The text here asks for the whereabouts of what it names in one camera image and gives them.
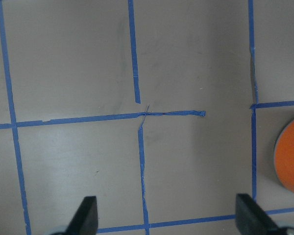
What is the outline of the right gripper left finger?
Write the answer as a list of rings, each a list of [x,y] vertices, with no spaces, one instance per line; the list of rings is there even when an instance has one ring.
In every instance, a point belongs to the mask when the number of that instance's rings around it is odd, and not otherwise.
[[[49,235],[96,235],[98,231],[98,206],[96,196],[86,196],[65,229]]]

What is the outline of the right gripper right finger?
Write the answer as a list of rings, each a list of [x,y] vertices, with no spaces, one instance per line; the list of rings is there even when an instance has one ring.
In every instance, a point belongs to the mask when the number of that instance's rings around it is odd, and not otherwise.
[[[235,225],[242,235],[294,235],[294,226],[279,226],[246,193],[236,195]]]

